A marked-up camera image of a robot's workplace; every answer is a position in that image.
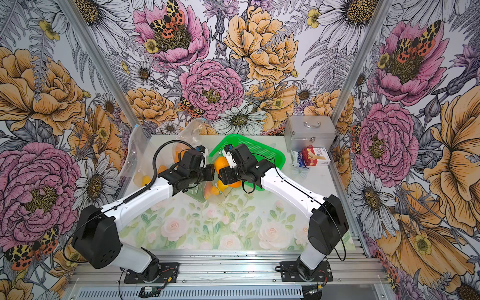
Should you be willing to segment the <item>yellow wrinkled mango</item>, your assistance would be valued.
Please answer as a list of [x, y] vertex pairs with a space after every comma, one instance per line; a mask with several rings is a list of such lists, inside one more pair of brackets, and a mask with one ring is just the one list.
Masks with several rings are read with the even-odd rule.
[[227, 189], [229, 188], [229, 186], [223, 184], [223, 182], [222, 182], [221, 180], [218, 180], [218, 181], [217, 181], [217, 188], [218, 188], [218, 190], [219, 190], [221, 193], [224, 193], [225, 190], [227, 190]]

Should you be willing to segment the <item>red mango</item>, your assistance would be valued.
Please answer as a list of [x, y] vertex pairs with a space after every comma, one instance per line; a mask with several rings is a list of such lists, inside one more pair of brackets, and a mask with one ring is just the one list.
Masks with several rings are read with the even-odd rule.
[[215, 195], [215, 186], [211, 182], [207, 182], [204, 187], [204, 199], [209, 200]]

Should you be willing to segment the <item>clear zip-top bag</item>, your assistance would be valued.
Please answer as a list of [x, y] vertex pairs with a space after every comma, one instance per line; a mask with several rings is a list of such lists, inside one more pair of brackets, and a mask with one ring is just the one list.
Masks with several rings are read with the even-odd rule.
[[151, 177], [153, 174], [152, 159], [157, 148], [147, 138], [140, 125], [133, 128], [127, 144], [126, 159], [119, 173], [119, 182], [122, 184], [124, 193], [130, 185], [134, 190], [142, 188], [143, 178]]
[[[184, 141], [190, 144], [192, 147], [200, 145], [200, 137], [208, 135], [208, 127], [203, 119], [194, 119], [192, 120], [187, 127], [176, 137], [176, 140]], [[174, 143], [172, 154], [174, 158], [174, 151], [176, 148], [189, 148], [182, 143]]]
[[219, 171], [220, 167], [227, 166], [226, 158], [218, 158], [213, 166], [215, 171], [214, 181], [200, 182], [197, 186], [193, 187], [187, 192], [188, 196], [200, 203], [223, 203], [234, 189], [242, 186], [241, 181], [230, 185], [224, 185], [223, 182], [216, 176], [216, 171]]

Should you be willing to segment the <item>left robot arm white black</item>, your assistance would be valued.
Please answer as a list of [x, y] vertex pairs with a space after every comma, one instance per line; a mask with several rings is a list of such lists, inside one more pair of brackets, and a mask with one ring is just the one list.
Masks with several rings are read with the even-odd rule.
[[215, 168], [206, 164], [205, 151], [202, 146], [189, 149], [172, 168], [131, 195], [103, 207], [84, 208], [72, 235], [72, 247], [97, 270], [117, 266], [144, 282], [156, 281], [162, 274], [159, 259], [146, 249], [122, 243], [120, 232], [153, 206], [212, 181]]

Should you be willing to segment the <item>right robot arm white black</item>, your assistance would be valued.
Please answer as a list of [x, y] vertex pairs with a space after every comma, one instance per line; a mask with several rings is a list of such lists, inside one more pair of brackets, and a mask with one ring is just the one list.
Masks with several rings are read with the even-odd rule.
[[217, 173], [223, 184], [250, 183], [289, 202], [309, 220], [309, 244], [296, 261], [297, 270], [291, 270], [291, 274], [303, 281], [313, 281], [327, 256], [338, 244], [345, 245], [343, 236], [350, 227], [341, 200], [335, 195], [324, 197], [306, 189], [287, 177], [276, 166], [275, 159], [257, 160], [245, 144], [225, 146], [222, 157], [227, 165], [220, 166]]

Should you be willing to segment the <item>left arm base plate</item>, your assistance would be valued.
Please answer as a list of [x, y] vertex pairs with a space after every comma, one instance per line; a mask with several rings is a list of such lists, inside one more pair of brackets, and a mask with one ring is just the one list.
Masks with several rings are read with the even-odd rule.
[[161, 262], [154, 264], [142, 273], [136, 273], [127, 270], [127, 275], [124, 278], [124, 283], [127, 285], [133, 284], [170, 284], [176, 283], [179, 273], [180, 263], [178, 262]]

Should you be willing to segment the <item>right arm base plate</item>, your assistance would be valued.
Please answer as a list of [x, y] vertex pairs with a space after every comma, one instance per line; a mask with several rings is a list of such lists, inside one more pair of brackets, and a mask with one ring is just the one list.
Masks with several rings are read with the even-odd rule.
[[321, 262], [313, 271], [300, 261], [284, 261], [276, 266], [275, 271], [281, 274], [284, 283], [329, 283], [334, 280], [331, 266], [327, 261]]

